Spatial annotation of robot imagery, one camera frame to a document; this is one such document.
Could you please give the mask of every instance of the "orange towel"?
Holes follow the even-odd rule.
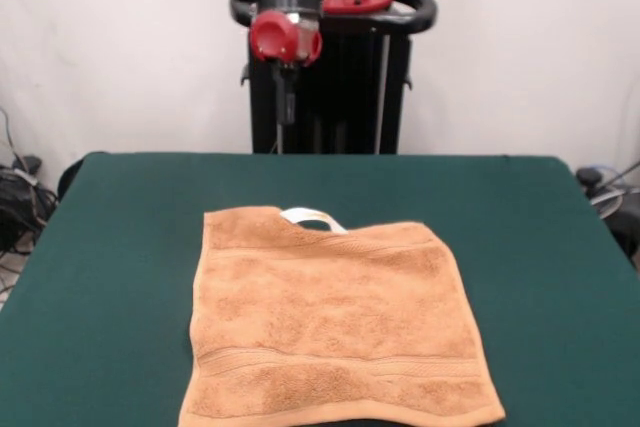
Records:
[[[191,342],[180,427],[505,415],[453,255],[418,223],[338,235],[274,207],[206,214]]]

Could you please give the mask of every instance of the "white backdrop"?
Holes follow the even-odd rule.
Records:
[[[640,156],[640,0],[437,1],[402,152]],[[49,183],[91,150],[249,152],[244,42],[227,0],[0,0],[0,103]]]

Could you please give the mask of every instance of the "green felt surface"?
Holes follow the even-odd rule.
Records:
[[[506,425],[640,425],[640,283],[559,161],[195,154],[89,157],[0,312],[0,425],[174,426],[202,214],[265,204],[432,227]]]

